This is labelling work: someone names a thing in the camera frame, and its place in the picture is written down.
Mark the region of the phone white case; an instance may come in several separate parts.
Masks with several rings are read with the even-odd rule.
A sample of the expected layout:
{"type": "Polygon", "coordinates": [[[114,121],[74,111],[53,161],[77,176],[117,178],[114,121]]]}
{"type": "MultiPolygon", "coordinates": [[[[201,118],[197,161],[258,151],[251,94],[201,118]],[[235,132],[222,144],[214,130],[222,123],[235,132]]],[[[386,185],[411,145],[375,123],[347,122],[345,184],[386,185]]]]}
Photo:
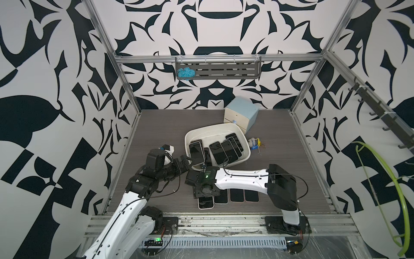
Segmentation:
{"type": "Polygon", "coordinates": [[[199,197],[198,208],[200,210],[213,209],[215,206],[213,197],[199,197]]]}

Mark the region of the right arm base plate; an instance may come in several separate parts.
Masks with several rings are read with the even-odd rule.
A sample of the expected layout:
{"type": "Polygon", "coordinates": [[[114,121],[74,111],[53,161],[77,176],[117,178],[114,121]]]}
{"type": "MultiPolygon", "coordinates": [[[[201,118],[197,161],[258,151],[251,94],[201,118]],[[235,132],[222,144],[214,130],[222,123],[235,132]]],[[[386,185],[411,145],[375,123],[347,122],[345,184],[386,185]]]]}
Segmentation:
{"type": "Polygon", "coordinates": [[[300,224],[298,226],[285,223],[282,216],[266,216],[265,227],[269,234],[296,236],[312,232],[308,218],[303,215],[300,216],[300,224]]]}

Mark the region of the phone dark case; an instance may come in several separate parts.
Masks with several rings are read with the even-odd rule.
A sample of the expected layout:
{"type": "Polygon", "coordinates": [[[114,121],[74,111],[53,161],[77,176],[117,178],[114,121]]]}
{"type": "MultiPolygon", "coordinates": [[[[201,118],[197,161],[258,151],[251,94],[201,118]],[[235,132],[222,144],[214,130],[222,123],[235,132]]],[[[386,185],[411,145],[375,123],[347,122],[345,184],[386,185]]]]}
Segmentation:
{"type": "Polygon", "coordinates": [[[230,189],[230,201],[231,202],[244,202],[244,191],[240,189],[230,189]]]}

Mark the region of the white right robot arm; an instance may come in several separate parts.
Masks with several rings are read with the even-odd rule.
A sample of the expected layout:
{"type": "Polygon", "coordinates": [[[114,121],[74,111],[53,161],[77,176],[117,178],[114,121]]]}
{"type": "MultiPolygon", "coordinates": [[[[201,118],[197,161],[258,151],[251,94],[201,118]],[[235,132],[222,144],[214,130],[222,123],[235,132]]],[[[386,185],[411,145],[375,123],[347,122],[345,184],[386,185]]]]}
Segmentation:
{"type": "Polygon", "coordinates": [[[238,171],[217,166],[209,166],[201,171],[190,170],[185,184],[194,189],[196,199],[219,196],[221,190],[230,189],[266,194],[274,206],[281,210],[285,224],[300,224],[296,178],[276,164],[270,164],[268,169],[255,171],[238,171]]]}

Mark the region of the phone grey case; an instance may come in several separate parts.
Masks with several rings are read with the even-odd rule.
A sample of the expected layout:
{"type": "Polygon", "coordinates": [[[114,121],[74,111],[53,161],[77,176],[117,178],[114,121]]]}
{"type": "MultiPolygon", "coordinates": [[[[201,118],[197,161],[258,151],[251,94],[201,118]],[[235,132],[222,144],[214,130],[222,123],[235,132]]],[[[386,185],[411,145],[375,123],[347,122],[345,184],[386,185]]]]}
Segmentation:
{"type": "Polygon", "coordinates": [[[214,197],[214,203],[219,205],[228,204],[229,196],[228,190],[220,190],[219,196],[214,197]]]}

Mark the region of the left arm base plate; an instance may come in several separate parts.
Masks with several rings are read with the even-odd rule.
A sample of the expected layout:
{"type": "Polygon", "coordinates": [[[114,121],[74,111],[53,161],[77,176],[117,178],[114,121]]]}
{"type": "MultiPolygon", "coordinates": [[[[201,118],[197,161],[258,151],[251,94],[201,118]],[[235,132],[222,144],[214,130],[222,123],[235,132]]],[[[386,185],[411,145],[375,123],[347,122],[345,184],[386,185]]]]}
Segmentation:
{"type": "Polygon", "coordinates": [[[155,228],[151,232],[151,235],[165,235],[176,234],[179,225],[179,218],[176,216],[163,217],[162,222],[156,221],[155,228]]]}

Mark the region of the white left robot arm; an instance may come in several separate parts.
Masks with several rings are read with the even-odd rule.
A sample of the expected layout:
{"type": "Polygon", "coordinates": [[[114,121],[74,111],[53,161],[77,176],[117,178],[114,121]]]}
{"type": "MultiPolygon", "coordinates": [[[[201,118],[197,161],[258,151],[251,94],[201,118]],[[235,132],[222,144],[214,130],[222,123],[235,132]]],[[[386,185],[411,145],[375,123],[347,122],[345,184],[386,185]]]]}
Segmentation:
{"type": "Polygon", "coordinates": [[[192,158],[173,158],[174,147],[152,149],[146,163],[129,179],[120,204],[84,259],[128,259],[151,233],[163,232],[163,212],[147,205],[161,198],[160,182],[172,182],[191,170],[192,158]]]}

